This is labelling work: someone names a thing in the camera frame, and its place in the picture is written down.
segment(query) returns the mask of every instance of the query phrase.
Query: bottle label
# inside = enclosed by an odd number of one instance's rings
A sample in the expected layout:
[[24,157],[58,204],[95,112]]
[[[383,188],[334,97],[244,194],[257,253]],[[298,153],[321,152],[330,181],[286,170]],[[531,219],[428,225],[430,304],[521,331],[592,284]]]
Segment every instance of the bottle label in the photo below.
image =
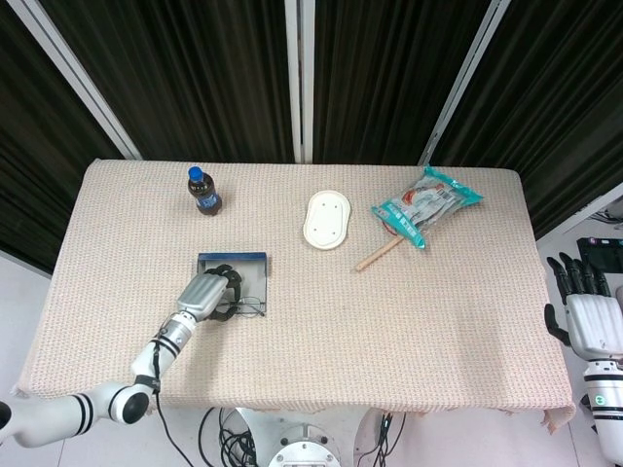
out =
[[197,206],[203,209],[209,209],[216,204],[216,201],[218,201],[218,198],[215,194],[212,194],[209,197],[197,198]]

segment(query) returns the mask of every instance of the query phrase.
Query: black curtain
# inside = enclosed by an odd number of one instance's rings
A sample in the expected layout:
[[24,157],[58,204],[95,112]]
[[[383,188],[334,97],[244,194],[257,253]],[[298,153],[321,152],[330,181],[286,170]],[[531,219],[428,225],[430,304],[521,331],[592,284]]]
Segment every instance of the black curtain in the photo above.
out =
[[52,271],[85,169],[120,154],[7,2],[0,44],[0,249]]
[[41,3],[144,159],[294,161],[283,1]]
[[418,163],[489,3],[316,1],[313,161]]
[[623,2],[511,2],[431,163],[518,171],[537,238],[623,182]]

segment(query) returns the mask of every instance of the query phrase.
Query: white plate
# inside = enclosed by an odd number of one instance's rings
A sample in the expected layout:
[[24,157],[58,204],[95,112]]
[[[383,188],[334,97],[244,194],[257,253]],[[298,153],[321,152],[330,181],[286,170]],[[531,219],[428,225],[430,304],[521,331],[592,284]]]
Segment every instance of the white plate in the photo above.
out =
[[349,216],[347,197],[333,190],[316,193],[310,199],[303,226],[305,240],[320,250],[335,248],[347,237]]

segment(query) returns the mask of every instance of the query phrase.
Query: wooden stick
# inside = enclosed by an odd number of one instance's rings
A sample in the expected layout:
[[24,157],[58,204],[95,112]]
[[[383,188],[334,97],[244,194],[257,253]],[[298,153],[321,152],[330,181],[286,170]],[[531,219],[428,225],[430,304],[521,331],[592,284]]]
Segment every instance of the wooden stick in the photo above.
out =
[[385,246],[382,246],[381,248],[379,248],[377,251],[375,251],[373,254],[371,254],[368,258],[366,258],[365,260],[363,260],[361,263],[359,263],[357,266],[354,267],[354,269],[356,271],[362,271],[364,269],[366,269],[367,267],[369,267],[372,263],[374,263],[375,261],[377,261],[379,258],[381,258],[382,255],[384,255],[386,252],[388,252],[391,248],[393,248],[394,246],[396,246],[398,243],[400,243],[402,240],[404,240],[405,237],[402,235],[398,235],[394,240],[392,240],[390,243],[388,243]]

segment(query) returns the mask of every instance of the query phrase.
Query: robotic hand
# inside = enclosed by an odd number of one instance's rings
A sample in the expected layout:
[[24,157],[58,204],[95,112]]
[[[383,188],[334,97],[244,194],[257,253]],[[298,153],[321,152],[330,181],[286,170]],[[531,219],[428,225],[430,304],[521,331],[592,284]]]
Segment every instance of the robotic hand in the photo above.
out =
[[238,307],[221,313],[215,308],[226,289],[240,298],[241,278],[228,265],[195,276],[177,300],[177,311],[131,364],[132,386],[104,382],[91,391],[47,401],[0,402],[0,443],[14,436],[27,448],[87,433],[101,418],[123,424],[138,421],[147,411],[149,398],[160,392],[161,375],[171,366],[198,323],[206,319],[226,321]]
[[545,325],[589,363],[584,380],[602,452],[607,460],[623,464],[623,312],[602,272],[565,253],[560,257],[564,266],[551,257],[547,263],[565,304],[568,331],[559,327],[549,304]]

